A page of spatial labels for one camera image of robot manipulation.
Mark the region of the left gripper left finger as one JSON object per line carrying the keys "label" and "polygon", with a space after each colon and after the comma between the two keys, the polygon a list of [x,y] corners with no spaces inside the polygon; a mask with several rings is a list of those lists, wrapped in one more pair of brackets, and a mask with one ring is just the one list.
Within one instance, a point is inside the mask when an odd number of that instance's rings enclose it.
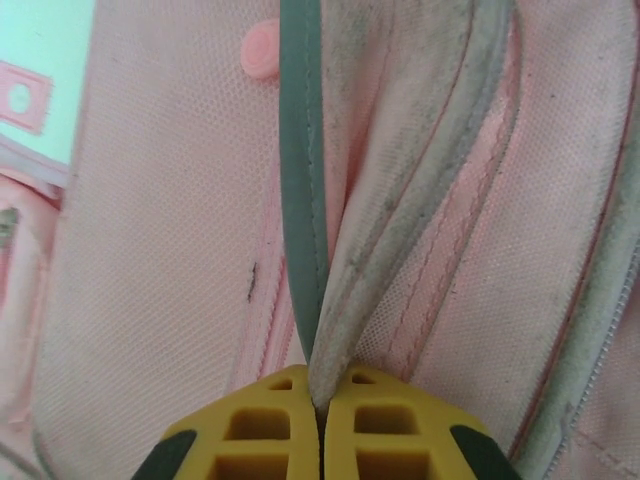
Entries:
{"label": "left gripper left finger", "polygon": [[319,480],[307,368],[287,367],[176,421],[131,480]]}

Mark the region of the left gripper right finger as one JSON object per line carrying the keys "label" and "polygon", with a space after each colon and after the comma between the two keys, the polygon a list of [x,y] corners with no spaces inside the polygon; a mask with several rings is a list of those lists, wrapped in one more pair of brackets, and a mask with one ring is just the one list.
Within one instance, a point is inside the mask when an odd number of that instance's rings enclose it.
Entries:
{"label": "left gripper right finger", "polygon": [[323,480],[522,480],[476,417],[372,368],[330,401]]}

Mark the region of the pink student backpack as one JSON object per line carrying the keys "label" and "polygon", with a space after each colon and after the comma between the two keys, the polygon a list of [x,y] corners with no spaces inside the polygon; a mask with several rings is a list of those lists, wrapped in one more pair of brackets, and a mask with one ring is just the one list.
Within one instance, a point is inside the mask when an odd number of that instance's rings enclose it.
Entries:
{"label": "pink student backpack", "polygon": [[640,0],[0,0],[0,480],[358,363],[640,480]]}

